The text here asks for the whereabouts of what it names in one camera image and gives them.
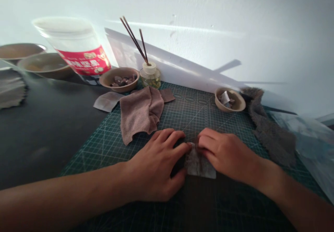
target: gray fluffy cloth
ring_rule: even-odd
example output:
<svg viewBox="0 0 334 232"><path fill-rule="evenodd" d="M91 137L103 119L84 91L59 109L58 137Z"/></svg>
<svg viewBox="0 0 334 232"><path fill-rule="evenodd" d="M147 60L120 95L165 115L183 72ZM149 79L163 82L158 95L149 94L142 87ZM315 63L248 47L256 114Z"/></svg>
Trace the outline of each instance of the gray fluffy cloth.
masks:
<svg viewBox="0 0 334 232"><path fill-rule="evenodd" d="M269 152L270 158L283 166L296 164L295 149L296 137L272 122L261 105L262 89L244 88L242 93L253 100L247 104L248 113L256 125L255 136Z"/></svg>

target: jar lid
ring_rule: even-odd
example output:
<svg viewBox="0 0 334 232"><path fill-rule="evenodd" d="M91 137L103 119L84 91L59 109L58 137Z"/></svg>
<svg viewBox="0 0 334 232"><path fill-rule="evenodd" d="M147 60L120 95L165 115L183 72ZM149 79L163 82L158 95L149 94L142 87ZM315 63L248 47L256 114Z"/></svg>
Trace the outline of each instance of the jar lid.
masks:
<svg viewBox="0 0 334 232"><path fill-rule="evenodd" d="M72 17L43 17L32 21L41 34L57 36L79 36L94 33L87 20Z"/></svg>
<svg viewBox="0 0 334 232"><path fill-rule="evenodd" d="M155 74L156 70L157 70L157 65L154 62L149 62L149 64L147 65L146 62L143 63L143 69L145 71L145 73L152 75Z"/></svg>

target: small bowl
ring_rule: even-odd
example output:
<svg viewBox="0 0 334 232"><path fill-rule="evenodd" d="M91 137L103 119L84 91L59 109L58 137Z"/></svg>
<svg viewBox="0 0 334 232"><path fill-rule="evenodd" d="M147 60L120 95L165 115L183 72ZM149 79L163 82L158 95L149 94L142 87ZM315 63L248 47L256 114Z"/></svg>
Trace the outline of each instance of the small bowl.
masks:
<svg viewBox="0 0 334 232"><path fill-rule="evenodd" d="M225 107L218 99L218 95L221 95L224 91L227 91L227 94L230 99L235 100L231 108ZM236 91L228 87L217 88L215 92L215 103L220 110L224 112L229 112L229 113L240 112L246 108L246 102L243 99L243 97L239 93L237 93Z"/></svg>
<svg viewBox="0 0 334 232"><path fill-rule="evenodd" d="M50 79L65 79L74 74L72 68L57 53L35 54L19 61L17 66Z"/></svg>
<svg viewBox="0 0 334 232"><path fill-rule="evenodd" d="M110 86L112 83L115 83L115 76L119 76L119 77L124 77L124 76L129 76L132 74L136 74L137 75L137 79L132 82L129 85L125 85L122 87L112 87ZM123 67L123 68L112 68L111 70L109 70L108 72L105 72L103 75L101 75L100 77L100 83L102 86L104 87L108 87L111 90L117 92L117 93L126 93L129 92L133 89L135 89L135 87L138 84L138 80L139 80L139 72L136 69L133 68L127 68L127 67Z"/></svg>
<svg viewBox="0 0 334 232"><path fill-rule="evenodd" d="M0 59L5 60L13 65L34 54L46 52L46 47L34 43L16 43L0 46Z"/></svg>

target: left hand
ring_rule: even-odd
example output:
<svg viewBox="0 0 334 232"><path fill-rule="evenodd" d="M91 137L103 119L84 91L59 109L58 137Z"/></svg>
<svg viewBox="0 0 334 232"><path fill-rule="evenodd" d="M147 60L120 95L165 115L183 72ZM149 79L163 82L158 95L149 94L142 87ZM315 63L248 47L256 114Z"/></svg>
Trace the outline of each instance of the left hand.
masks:
<svg viewBox="0 0 334 232"><path fill-rule="evenodd" d="M164 129L156 131L149 142L128 162L126 175L136 201L168 201L183 186L186 169L170 177L176 162L191 149L182 143L173 149L183 131Z"/></svg>

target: incense stick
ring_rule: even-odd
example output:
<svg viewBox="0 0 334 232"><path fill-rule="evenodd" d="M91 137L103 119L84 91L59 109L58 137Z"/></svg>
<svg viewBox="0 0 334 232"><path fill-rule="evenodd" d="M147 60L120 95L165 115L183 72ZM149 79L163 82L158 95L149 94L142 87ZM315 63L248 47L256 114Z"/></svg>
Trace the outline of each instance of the incense stick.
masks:
<svg viewBox="0 0 334 232"><path fill-rule="evenodd" d="M141 48L140 48L140 46L139 46L139 44L138 44L138 42L137 42L137 40L136 40L136 37L133 35L133 33L132 33L132 31L131 31L131 28L130 28L129 24L127 23L125 17L123 17L123 18L124 18L124 20L125 20L127 26L129 27L129 29L128 29L127 26L125 25L125 23L124 23L124 21L122 20L122 18L120 18L121 22L123 23L123 25L124 25L125 29L127 30L128 34L130 35L132 41L135 43L135 45L136 45L136 47L137 47L139 53L140 53L141 56L143 57L144 61L148 64L148 62L147 62L147 60L146 60L146 58L145 58L145 56L144 56L144 54L143 54L143 51L141 50Z"/></svg>
<svg viewBox="0 0 334 232"><path fill-rule="evenodd" d="M146 48L145 48L145 43L144 43L144 38L143 38L143 34L142 34L142 30L139 28L139 32L140 32L140 37L142 38L142 43L143 43L143 47L144 47L144 52L145 52L145 57L146 57L146 60L147 62L149 61L147 59L147 54L146 54Z"/></svg>

